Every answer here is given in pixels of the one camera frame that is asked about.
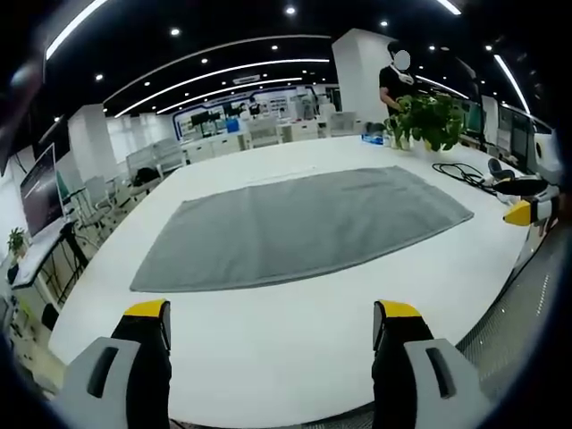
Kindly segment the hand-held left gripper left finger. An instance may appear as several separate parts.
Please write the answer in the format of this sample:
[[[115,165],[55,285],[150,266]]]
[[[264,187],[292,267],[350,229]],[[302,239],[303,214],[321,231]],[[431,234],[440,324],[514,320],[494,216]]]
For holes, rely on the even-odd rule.
[[[127,309],[67,366],[52,406],[70,428],[168,428],[171,303]]]

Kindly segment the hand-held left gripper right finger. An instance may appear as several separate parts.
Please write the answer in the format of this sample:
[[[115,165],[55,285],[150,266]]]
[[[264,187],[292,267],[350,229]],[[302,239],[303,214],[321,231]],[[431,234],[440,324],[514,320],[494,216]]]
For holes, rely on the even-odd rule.
[[[374,303],[373,428],[477,428],[491,410],[476,368],[412,306]]]

